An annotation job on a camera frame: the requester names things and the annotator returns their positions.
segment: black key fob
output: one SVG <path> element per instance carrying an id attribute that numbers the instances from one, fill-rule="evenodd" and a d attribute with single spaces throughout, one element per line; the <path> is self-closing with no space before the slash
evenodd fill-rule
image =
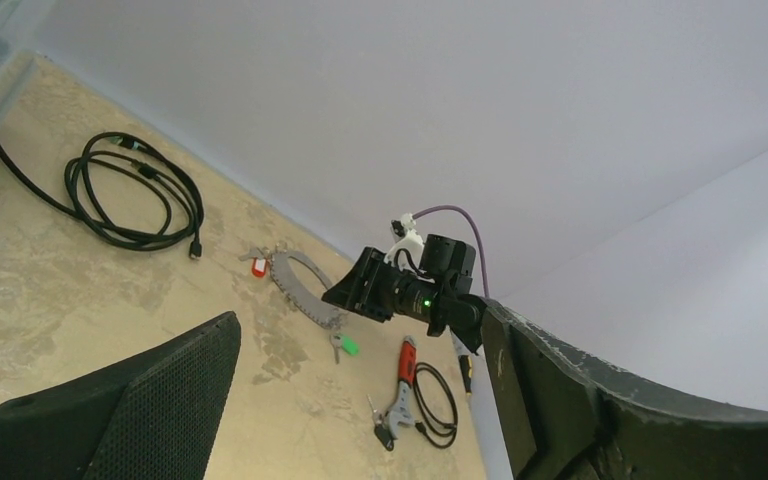
<path id="1" fill-rule="evenodd" d="M 379 423 L 375 426 L 373 431 L 375 432 L 375 436 L 378 437 L 378 440 L 381 441 L 381 445 L 384 445 L 384 448 L 386 448 L 388 452 L 392 452 L 394 442 L 390 430 L 387 430 L 387 427 L 385 427 L 384 424 Z"/>

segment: red object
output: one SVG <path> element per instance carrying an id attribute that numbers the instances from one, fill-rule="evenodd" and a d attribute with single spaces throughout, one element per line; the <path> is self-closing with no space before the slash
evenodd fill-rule
<path id="1" fill-rule="evenodd" d="M 413 387 L 414 375 L 416 375 L 416 347 L 406 338 L 402 343 L 402 353 L 399 355 L 399 380 L 404 380 Z"/>
<path id="2" fill-rule="evenodd" d="M 267 262 L 265 258 L 255 258 L 252 263 L 252 275 L 261 278 L 266 275 Z"/>

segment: red key tag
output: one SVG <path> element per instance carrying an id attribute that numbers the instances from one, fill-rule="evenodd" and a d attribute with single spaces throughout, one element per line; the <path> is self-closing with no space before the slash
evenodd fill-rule
<path id="1" fill-rule="evenodd" d="M 261 278 L 266 275 L 267 262 L 265 258 L 255 258 L 252 263 L 252 275 Z"/>

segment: red wrench handle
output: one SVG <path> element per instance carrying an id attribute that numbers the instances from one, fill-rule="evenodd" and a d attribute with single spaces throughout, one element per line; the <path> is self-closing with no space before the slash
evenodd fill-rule
<path id="1" fill-rule="evenodd" d="M 402 353 L 399 355 L 399 380 L 404 380 L 413 387 L 416 375 L 416 342 L 408 335 L 402 342 Z"/>

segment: table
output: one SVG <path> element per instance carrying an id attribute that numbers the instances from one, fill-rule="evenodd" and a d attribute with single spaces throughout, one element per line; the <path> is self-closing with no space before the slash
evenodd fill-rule
<path id="1" fill-rule="evenodd" d="M 108 246 L 32 196 L 0 163 L 0 402 L 89 373 L 233 310 L 242 349 L 206 478 L 484 478 L 447 336 L 427 338 L 424 326 L 407 318 L 382 325 L 350 316 L 343 332 L 361 352 L 335 365 L 327 333 L 238 257 L 253 246 L 284 242 L 335 280 L 351 262 L 67 73 L 38 62 L 0 131 L 20 168 L 63 201 L 63 166 L 87 139 L 104 130 L 143 137 L 201 189 L 204 256 L 189 259 L 189 242 L 151 254 Z M 150 192 L 102 169 L 93 174 L 118 223 L 156 228 L 162 221 Z M 312 278 L 301 270 L 299 276 Z M 419 360 L 439 368 L 455 392 L 461 420 L 449 450 L 407 431 L 387 452 L 372 434 L 366 396 L 380 407 L 392 401 L 407 334 L 418 341 Z M 427 385 L 432 408 L 445 412 L 442 393 L 433 392 L 431 380 Z"/>

